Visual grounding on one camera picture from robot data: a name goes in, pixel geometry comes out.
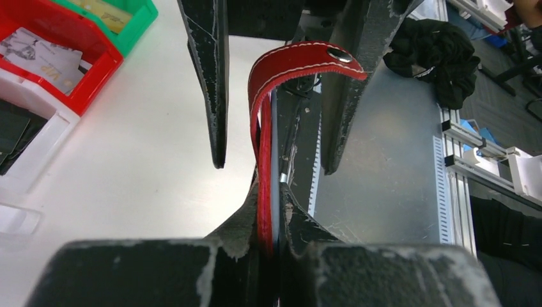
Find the red leather card holder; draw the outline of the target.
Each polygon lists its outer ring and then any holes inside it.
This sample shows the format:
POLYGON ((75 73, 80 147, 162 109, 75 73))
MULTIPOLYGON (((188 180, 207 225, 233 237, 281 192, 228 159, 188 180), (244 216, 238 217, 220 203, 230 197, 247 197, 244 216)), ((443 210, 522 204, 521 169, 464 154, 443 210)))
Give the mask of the red leather card holder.
POLYGON ((256 234, 261 254, 272 258, 279 249, 279 88, 300 77, 335 73, 363 81, 367 72, 344 48, 323 41, 296 42, 272 49, 251 68, 248 81, 250 135, 258 181, 256 234))

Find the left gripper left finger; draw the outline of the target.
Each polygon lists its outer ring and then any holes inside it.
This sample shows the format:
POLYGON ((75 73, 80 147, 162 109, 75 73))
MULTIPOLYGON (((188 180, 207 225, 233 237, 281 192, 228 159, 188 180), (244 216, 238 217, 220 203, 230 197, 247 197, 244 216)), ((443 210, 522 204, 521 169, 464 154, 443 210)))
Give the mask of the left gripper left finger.
POLYGON ((28 306, 257 306, 258 186, 202 239, 80 240, 45 266, 28 306))

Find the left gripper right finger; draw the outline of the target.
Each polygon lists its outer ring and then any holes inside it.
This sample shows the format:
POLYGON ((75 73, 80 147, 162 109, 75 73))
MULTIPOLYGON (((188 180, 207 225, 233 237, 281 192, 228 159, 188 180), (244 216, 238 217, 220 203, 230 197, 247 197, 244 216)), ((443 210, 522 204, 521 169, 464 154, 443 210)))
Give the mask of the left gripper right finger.
POLYGON ((347 244, 286 184, 281 203, 281 306, 498 306, 481 264, 446 244, 347 244))

